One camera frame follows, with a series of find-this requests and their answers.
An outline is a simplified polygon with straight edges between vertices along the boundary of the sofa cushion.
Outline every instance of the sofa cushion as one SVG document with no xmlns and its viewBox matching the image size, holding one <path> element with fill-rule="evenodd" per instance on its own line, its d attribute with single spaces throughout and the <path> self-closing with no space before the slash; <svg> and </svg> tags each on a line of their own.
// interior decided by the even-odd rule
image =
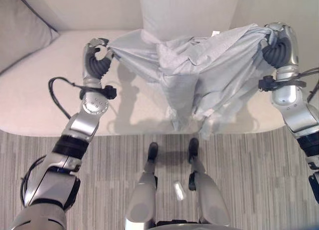
<svg viewBox="0 0 319 230">
<path fill-rule="evenodd" d="M 238 0 L 140 0 L 144 29 L 161 40 L 225 31 Z"/>
<path fill-rule="evenodd" d="M 21 0 L 0 0 L 0 23 L 0 72 L 58 36 Z"/>
<path fill-rule="evenodd" d="M 114 39 L 127 31 L 67 31 L 48 47 L 22 59 L 0 76 L 0 129 L 30 136 L 59 136 L 68 119 L 51 100 L 47 82 L 64 76 L 82 84 L 83 47 L 93 37 Z M 144 79 L 117 60 L 104 76 L 118 96 L 110 100 L 97 135 L 176 133 L 166 115 L 167 101 Z M 72 115 L 79 111 L 79 89 L 64 82 L 54 84 L 60 103 Z M 268 131 L 283 126 L 280 113 L 270 103 L 270 93 L 257 93 L 224 133 Z M 194 133 L 193 121 L 182 133 Z"/>
</svg>

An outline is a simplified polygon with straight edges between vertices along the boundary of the robotic hand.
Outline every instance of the robotic hand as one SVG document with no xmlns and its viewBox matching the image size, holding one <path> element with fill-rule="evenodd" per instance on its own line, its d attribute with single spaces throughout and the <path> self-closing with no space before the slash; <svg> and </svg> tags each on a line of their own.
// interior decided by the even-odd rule
<svg viewBox="0 0 319 230">
<path fill-rule="evenodd" d="M 84 48 L 81 110 L 70 118 L 53 151 L 49 153 L 28 185 L 24 195 L 25 208 L 16 217 L 10 230 L 66 230 L 65 212 L 73 205 L 80 180 L 71 174 L 81 167 L 81 159 L 108 109 L 108 99 L 116 89 L 102 89 L 101 79 L 109 70 L 113 53 L 102 60 L 95 53 L 106 47 L 107 39 L 92 39 Z"/>
<path fill-rule="evenodd" d="M 282 114 L 292 135 L 306 154 L 312 170 L 319 170 L 319 113 L 302 95 L 305 82 L 299 77 L 310 75 L 313 69 L 299 73 L 298 46 L 291 27 L 283 23 L 266 25 L 277 33 L 274 47 L 263 49 L 264 59 L 277 68 L 277 78 L 266 76 L 259 81 L 259 88 L 272 91 L 272 104 Z M 309 177 L 316 201 L 319 203 L 319 171 Z"/>
</svg>

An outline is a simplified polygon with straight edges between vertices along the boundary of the cable clip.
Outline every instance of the cable clip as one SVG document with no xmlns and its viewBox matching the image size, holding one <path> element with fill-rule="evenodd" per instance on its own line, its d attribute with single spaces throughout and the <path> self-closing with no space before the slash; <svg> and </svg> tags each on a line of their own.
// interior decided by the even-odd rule
<svg viewBox="0 0 319 230">
<path fill-rule="evenodd" d="M 299 80 L 288 80 L 288 81 L 276 81 L 273 76 L 264 76 L 262 80 L 258 82 L 258 88 L 260 91 L 275 91 L 284 86 L 296 86 L 306 87 L 306 82 Z"/>
</svg>

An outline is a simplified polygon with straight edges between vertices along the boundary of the black joint cover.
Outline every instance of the black joint cover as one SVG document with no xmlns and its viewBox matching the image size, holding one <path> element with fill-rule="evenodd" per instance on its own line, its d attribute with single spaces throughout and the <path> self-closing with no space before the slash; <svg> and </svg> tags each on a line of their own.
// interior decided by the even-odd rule
<svg viewBox="0 0 319 230">
<path fill-rule="evenodd" d="M 297 139 L 306 156 L 319 155 L 319 131 Z"/>
<path fill-rule="evenodd" d="M 88 145 L 89 143 L 86 141 L 63 135 L 55 144 L 52 152 L 82 159 Z"/>
</svg>

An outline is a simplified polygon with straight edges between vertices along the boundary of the robot leg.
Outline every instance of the robot leg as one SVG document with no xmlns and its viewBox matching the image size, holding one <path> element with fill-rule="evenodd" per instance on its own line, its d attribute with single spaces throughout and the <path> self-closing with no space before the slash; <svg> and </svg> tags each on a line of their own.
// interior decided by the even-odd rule
<svg viewBox="0 0 319 230">
<path fill-rule="evenodd" d="M 155 226 L 157 177 L 154 172 L 157 152 L 158 145 L 151 143 L 143 174 L 133 191 L 125 215 L 126 230 L 146 230 Z"/>
<path fill-rule="evenodd" d="M 215 184 L 205 171 L 198 159 L 198 139 L 193 138 L 189 143 L 188 160 L 191 163 L 189 189 L 197 192 L 199 221 L 202 224 L 220 226 L 230 225 L 230 216 L 224 199 Z"/>
</svg>

